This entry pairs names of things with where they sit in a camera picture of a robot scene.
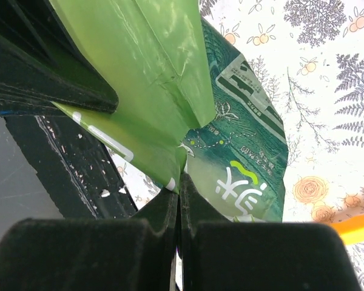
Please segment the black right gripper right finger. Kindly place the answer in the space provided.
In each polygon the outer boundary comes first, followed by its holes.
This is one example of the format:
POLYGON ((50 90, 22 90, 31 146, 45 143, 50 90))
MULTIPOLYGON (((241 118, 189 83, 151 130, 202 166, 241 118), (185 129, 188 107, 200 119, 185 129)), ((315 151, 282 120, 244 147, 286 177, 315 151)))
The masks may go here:
POLYGON ((180 179, 184 290, 360 290, 345 246, 329 226, 231 222, 180 179))

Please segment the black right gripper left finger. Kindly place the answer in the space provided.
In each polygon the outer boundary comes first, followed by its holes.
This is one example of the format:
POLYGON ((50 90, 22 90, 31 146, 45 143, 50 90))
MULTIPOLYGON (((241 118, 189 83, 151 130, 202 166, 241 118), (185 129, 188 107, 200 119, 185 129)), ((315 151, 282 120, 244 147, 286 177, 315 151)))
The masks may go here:
POLYGON ((0 290, 175 290, 178 195, 128 219, 25 219, 0 242, 0 290))

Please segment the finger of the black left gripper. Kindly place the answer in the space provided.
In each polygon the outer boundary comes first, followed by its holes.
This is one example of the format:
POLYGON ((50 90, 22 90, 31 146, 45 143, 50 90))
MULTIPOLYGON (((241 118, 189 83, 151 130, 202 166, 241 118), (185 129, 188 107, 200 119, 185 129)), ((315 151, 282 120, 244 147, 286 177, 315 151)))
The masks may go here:
POLYGON ((56 103, 113 113, 119 100, 50 1, 0 1, 0 116, 61 116, 56 103))

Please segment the yellow plastic litter scoop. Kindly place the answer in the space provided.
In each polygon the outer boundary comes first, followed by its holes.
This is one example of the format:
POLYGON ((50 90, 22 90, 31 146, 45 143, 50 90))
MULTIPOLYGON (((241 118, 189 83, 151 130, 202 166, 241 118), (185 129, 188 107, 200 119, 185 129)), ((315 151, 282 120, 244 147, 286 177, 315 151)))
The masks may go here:
POLYGON ((346 221, 332 223, 330 226, 346 245, 364 242, 364 214, 346 221))

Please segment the green cat litter bag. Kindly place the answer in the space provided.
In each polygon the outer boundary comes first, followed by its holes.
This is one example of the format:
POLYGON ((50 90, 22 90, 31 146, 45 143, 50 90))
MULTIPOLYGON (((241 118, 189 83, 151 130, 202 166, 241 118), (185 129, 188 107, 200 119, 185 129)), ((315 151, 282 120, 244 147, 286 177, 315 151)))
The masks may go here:
POLYGON ((119 97, 114 113, 59 109, 155 182, 181 175, 228 219, 279 222, 283 121, 246 58, 196 1, 52 1, 75 46, 119 97))

